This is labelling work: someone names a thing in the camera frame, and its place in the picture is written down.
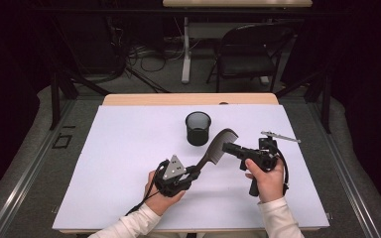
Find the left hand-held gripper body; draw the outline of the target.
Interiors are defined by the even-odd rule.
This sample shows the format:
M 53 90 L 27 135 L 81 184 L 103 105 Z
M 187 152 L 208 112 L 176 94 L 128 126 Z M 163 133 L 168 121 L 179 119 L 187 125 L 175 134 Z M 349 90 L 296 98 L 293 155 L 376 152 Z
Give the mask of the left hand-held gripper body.
M 160 163 L 161 169 L 154 176 L 154 185 L 163 195 L 173 197 L 182 190 L 188 188 L 180 188 L 179 183 L 183 180 L 183 176 L 187 176 L 186 167 L 181 163 L 176 155 L 172 155 L 170 160 Z

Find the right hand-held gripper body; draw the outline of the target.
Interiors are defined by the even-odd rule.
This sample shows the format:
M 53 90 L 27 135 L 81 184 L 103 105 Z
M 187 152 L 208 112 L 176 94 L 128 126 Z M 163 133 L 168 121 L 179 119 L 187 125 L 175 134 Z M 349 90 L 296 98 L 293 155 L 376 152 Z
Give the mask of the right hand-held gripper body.
M 271 171 L 278 160 L 285 162 L 282 152 L 278 149 L 277 139 L 300 143 L 299 139 L 283 136 L 271 131 L 262 131 L 264 138 L 258 140 L 258 150 L 250 149 L 244 159 L 251 159 L 263 172 Z

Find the black comb with handle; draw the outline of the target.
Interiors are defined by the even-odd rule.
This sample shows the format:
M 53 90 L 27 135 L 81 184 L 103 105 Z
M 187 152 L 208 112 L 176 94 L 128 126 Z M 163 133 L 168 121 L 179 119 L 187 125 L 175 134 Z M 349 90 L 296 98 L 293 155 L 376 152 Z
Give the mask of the black comb with handle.
M 208 162 L 216 165 L 224 154 L 222 151 L 223 144 L 234 143 L 237 138 L 238 135 L 232 129 L 225 128 L 221 130 L 211 141 L 205 154 L 192 171 L 194 173 L 200 172 Z

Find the black mesh pen cup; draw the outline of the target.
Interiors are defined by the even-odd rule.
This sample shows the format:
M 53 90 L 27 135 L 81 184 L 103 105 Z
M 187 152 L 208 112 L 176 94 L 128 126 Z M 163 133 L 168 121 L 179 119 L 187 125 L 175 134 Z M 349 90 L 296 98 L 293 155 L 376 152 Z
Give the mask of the black mesh pen cup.
M 202 146 L 209 138 L 211 119 L 202 111 L 190 113 L 186 118 L 187 140 L 193 146 Z

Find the person's right hand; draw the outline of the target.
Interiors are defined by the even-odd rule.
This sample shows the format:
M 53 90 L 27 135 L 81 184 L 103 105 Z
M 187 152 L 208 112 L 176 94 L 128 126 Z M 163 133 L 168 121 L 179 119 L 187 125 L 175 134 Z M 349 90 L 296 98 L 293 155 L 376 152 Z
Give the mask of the person's right hand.
M 283 197 L 284 165 L 277 161 L 275 168 L 267 173 L 263 172 L 251 159 L 245 161 L 249 179 L 257 181 L 259 199 L 262 203 L 274 201 Z

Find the person's left hand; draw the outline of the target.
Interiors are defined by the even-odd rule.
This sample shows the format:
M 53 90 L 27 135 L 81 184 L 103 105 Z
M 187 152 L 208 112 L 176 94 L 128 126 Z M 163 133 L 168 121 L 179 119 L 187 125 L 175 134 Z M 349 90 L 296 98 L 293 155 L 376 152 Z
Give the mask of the person's left hand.
M 158 192 L 157 188 L 152 185 L 154 175 L 154 171 L 150 171 L 148 174 L 148 182 L 145 185 L 144 192 L 144 203 L 158 216 L 162 216 L 172 205 L 178 203 L 186 192 L 182 190 L 173 197 L 163 196 Z

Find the white foam board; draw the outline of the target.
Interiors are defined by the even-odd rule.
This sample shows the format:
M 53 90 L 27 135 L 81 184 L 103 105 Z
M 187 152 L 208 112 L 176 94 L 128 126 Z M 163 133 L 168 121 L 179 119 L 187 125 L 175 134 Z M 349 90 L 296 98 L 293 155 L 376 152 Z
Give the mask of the white foam board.
M 328 221 L 295 134 L 281 105 L 202 105 L 211 118 L 209 134 L 234 130 L 239 145 L 257 148 L 263 132 L 279 134 L 278 148 L 289 168 L 286 193 L 303 229 L 320 229 Z M 105 228 L 143 198 L 150 171 L 177 156 L 184 166 L 196 164 L 206 148 L 187 140 L 191 106 L 101 106 L 78 158 L 53 224 L 64 233 Z M 213 232 L 261 229 L 257 198 L 240 162 L 224 155 L 207 164 L 185 196 L 162 217 L 160 231 Z

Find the light wooden table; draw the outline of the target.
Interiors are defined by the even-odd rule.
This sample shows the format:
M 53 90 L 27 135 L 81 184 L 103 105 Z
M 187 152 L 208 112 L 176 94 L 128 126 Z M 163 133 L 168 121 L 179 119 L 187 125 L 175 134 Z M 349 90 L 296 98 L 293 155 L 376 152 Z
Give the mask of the light wooden table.
M 130 105 L 218 105 L 268 104 L 278 105 L 274 93 L 143 93 L 109 94 L 104 106 Z

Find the black metal stand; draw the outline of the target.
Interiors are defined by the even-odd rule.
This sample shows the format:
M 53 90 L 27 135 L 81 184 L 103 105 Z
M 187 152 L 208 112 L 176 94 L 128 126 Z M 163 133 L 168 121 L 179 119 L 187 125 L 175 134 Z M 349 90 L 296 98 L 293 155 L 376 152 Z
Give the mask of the black metal stand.
M 303 84 L 308 84 L 308 89 L 304 95 L 306 102 L 317 102 L 321 95 L 320 124 L 326 133 L 330 133 L 329 109 L 331 97 L 331 77 L 326 67 L 310 73 L 308 76 L 297 82 L 286 86 L 284 89 L 275 92 L 277 98 L 281 98 L 288 93 L 300 88 Z
M 78 82 L 87 88 L 106 96 L 109 91 L 94 84 L 82 75 L 71 71 L 70 69 L 56 70 L 51 77 L 51 99 L 52 99 L 52 124 L 50 129 L 54 130 L 61 121 L 61 102 L 60 92 L 69 99 L 74 100 L 79 96 L 79 92 L 74 86 Z

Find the black folding chair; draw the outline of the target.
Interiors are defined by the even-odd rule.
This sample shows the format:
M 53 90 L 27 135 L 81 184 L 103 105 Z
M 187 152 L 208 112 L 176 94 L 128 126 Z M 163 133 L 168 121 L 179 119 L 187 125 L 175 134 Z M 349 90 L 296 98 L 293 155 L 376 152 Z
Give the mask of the black folding chair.
M 228 31 L 215 50 L 215 61 L 206 83 L 215 76 L 216 91 L 222 78 L 268 77 L 272 92 L 282 51 L 295 35 L 283 24 L 248 24 Z

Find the white desk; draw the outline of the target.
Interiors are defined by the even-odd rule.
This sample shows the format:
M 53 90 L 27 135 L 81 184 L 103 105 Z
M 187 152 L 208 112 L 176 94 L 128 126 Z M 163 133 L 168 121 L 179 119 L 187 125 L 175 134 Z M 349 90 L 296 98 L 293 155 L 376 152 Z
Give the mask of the white desk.
M 163 6 L 175 10 L 294 10 L 309 9 L 313 0 L 163 0 Z M 195 23 L 188 16 L 184 17 L 184 63 L 182 83 L 191 80 L 191 39 L 220 39 L 227 30 L 236 27 L 237 22 Z

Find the aluminium rail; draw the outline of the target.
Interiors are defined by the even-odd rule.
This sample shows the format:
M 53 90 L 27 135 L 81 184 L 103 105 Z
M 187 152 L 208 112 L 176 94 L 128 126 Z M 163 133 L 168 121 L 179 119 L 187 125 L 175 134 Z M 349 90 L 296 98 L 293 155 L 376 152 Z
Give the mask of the aluminium rail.
M 314 118 L 314 121 L 318 127 L 318 130 L 326 142 L 327 147 L 331 152 L 331 160 L 334 169 L 338 175 L 338 178 L 342 184 L 345 194 L 349 200 L 349 203 L 355 213 L 355 216 L 363 230 L 365 238 L 381 238 L 371 214 L 357 189 L 354 180 L 349 173 L 349 170 L 342 159 L 341 153 L 336 146 L 333 137 L 329 134 L 321 124 L 320 112 L 318 107 L 314 103 L 308 103 L 308 108 Z
M 0 238 L 64 238 L 52 229 L 62 190 L 57 177 L 46 178 L 49 158 L 62 125 L 51 125 L 51 106 L 44 102 L 15 159 L 0 182 Z

